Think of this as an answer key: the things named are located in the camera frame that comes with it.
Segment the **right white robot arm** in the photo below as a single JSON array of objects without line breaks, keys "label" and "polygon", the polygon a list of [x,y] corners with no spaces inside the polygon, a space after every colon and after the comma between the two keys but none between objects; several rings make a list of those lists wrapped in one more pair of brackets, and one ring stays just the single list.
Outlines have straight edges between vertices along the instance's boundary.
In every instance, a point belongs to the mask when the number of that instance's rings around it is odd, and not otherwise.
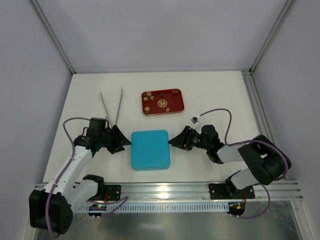
[{"label": "right white robot arm", "polygon": [[270,183],[284,177],[291,168],[290,159],[268,138],[260,134],[249,141],[226,145],[221,142],[213,125],[204,125],[201,132],[186,126],[168,144],[190,151],[203,149],[209,160],[216,164],[244,162],[246,168],[229,176],[214,189],[215,199],[239,199],[251,186]]}]

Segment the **teal box lid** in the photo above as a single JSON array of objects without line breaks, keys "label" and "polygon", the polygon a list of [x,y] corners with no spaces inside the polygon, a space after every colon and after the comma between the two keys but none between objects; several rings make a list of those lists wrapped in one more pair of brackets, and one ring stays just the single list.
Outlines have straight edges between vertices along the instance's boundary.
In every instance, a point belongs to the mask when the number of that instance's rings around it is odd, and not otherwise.
[{"label": "teal box lid", "polygon": [[130,165],[135,171],[167,170],[171,165],[166,130],[135,131],[131,134]]}]

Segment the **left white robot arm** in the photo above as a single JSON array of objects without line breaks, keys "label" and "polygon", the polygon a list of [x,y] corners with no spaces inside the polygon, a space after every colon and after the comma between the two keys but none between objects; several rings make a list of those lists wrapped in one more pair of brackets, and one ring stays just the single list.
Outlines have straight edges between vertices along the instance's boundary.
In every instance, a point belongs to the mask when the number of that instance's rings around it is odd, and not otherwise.
[{"label": "left white robot arm", "polygon": [[92,117],[82,133],[73,139],[71,153],[66,161],[41,190],[34,189],[29,195],[30,225],[47,230],[56,239],[70,228],[74,213],[86,202],[94,205],[122,205],[121,187],[109,187],[102,176],[87,174],[77,181],[80,173],[101,149],[111,154],[124,151],[132,143],[117,125],[110,125],[104,118]]}]

